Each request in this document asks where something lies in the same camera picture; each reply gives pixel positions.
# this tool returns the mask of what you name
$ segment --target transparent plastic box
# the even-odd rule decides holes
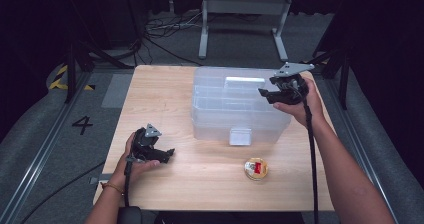
[[[194,137],[228,141],[231,145],[277,142],[291,116],[273,108],[258,91],[278,90],[269,81],[276,71],[197,68],[191,111]]]

